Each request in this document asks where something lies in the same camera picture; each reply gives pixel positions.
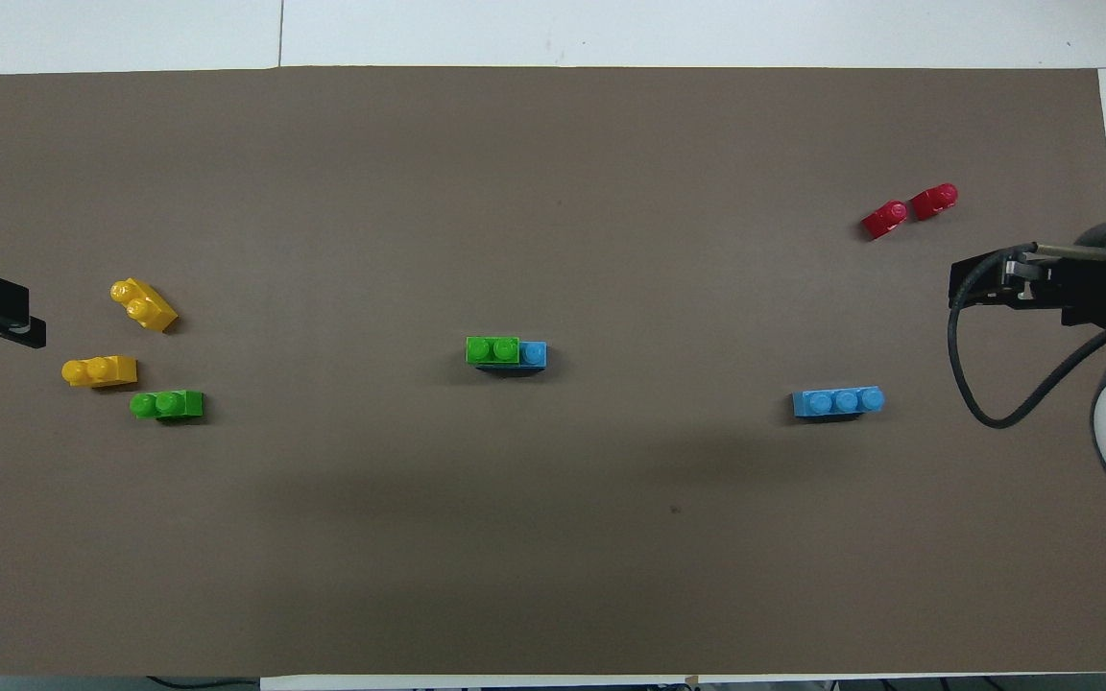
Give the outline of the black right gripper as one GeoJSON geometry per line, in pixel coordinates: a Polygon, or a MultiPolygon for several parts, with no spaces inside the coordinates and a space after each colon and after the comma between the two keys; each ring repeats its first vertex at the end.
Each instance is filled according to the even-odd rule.
{"type": "Polygon", "coordinates": [[[1106,327],[1106,223],[1070,245],[1036,242],[1011,261],[980,254],[950,266],[949,308],[1054,308],[1064,326],[1106,327]]]}

